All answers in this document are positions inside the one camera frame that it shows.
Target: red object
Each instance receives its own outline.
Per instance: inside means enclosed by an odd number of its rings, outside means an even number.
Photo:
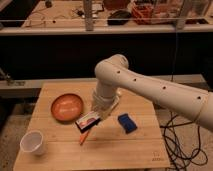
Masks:
[[[152,11],[151,5],[135,5],[132,7],[132,16],[135,18],[134,21],[137,24],[150,24]]]
[[[53,117],[59,121],[74,121],[83,112],[83,101],[76,94],[64,94],[54,100],[51,106]]]
[[[80,135],[79,144],[83,145],[84,141],[87,139],[91,129],[88,129],[86,132]]]

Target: cup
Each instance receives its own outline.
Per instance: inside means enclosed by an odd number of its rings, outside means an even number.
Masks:
[[[21,139],[20,149],[33,155],[44,154],[45,148],[42,133],[37,130],[26,133]]]

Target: sponge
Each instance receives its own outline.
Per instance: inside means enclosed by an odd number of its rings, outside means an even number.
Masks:
[[[137,125],[133,122],[127,113],[119,115],[118,122],[125,129],[126,134],[129,134],[130,132],[137,129]]]

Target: wooden table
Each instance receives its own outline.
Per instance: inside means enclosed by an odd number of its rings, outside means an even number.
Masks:
[[[101,170],[162,168],[170,165],[153,104],[120,89],[122,97],[111,116],[93,127],[83,146],[74,123],[61,124],[50,112],[52,102],[65,93],[84,101],[84,113],[91,107],[96,82],[45,83],[27,131],[44,134],[46,153],[36,157],[19,151],[14,171]],[[129,113],[138,129],[125,134],[117,116]]]
[[[76,14],[77,10],[83,11],[83,1],[52,1],[52,7],[46,8],[45,1],[40,1],[23,23],[22,27],[39,27],[39,28],[79,28],[85,27],[85,21]],[[114,11],[108,11],[106,8],[103,12],[98,13],[98,18],[94,19],[94,26],[106,27],[107,18]],[[134,21],[129,21],[124,26],[136,26]]]

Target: small box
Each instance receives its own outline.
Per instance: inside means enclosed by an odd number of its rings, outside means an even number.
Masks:
[[[137,129],[135,122],[129,117],[127,113],[118,116],[118,122],[124,128],[126,134],[131,133]]]
[[[75,123],[81,133],[84,133],[88,129],[92,128],[94,125],[97,125],[101,121],[98,112],[91,111],[85,116],[78,119]]]
[[[171,23],[177,20],[183,0],[155,0],[154,3],[133,3],[132,16],[137,24]]]

